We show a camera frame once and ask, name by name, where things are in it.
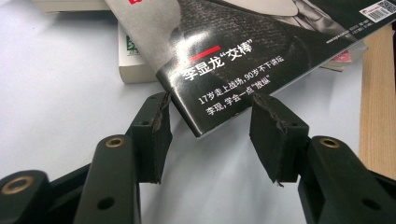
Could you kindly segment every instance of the metal rivet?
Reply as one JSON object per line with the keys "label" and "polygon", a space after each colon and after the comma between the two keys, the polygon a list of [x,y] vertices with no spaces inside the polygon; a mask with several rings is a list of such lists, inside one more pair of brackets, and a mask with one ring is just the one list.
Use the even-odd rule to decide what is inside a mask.
{"label": "metal rivet", "polygon": [[115,137],[106,142],[107,147],[119,147],[122,146],[124,143],[123,138]]}
{"label": "metal rivet", "polygon": [[[32,178],[29,175],[24,175],[24,176],[20,176],[17,177],[11,181],[9,181],[8,183],[6,183],[3,188],[1,189],[1,192],[3,194],[16,194],[19,193],[27,188],[29,188],[33,182],[34,182],[34,178]],[[16,185],[18,184],[18,182],[24,182],[22,185],[18,185],[18,186],[12,186],[12,185]]]}
{"label": "metal rivet", "polygon": [[321,138],[319,142],[325,147],[339,148],[341,145],[331,138]]}

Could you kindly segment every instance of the barcode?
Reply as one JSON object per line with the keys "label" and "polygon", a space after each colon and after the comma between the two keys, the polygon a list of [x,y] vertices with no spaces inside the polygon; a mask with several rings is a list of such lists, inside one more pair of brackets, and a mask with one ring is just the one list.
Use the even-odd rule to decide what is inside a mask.
{"label": "barcode", "polygon": [[365,17],[373,22],[384,20],[396,12],[396,6],[388,0],[380,1],[360,11]]}
{"label": "barcode", "polygon": [[386,9],[388,12],[393,13],[396,11],[396,6],[390,3],[389,1],[383,1],[378,3],[381,7]]}
{"label": "barcode", "polygon": [[370,14],[368,14],[367,16],[371,17],[374,21],[380,21],[382,19],[384,19],[385,17],[387,17],[389,14],[389,12],[387,12],[385,9],[380,8],[377,11],[374,11]]}

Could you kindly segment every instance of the magazine cover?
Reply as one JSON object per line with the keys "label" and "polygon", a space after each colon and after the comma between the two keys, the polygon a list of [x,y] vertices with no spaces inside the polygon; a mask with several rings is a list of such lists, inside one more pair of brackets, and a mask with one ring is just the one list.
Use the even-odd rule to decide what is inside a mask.
{"label": "magazine cover", "polygon": [[395,19],[394,0],[106,0],[195,136]]}

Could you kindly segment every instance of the book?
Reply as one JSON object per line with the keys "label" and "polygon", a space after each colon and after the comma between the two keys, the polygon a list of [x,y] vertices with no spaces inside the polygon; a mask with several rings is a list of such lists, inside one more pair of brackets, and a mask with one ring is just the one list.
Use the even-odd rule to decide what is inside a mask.
{"label": "book", "polygon": [[106,2],[197,137],[247,110],[253,92],[281,90],[396,11],[393,0]]}
{"label": "book", "polygon": [[157,81],[154,71],[146,64],[131,37],[119,24],[119,69],[124,83]]}

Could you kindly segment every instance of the white table surface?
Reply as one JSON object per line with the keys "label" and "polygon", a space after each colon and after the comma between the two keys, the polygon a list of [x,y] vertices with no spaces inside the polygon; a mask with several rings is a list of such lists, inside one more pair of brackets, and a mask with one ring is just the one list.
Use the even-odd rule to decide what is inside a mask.
{"label": "white table surface", "polygon": [[[359,146],[361,68],[317,69],[275,94],[310,125]],[[92,160],[125,133],[159,83],[123,84],[111,12],[43,15],[0,0],[0,178],[37,169],[49,179]],[[305,223],[297,184],[267,177],[248,137],[250,110],[197,140],[173,105],[174,140],[160,186],[141,185],[143,223]]]}

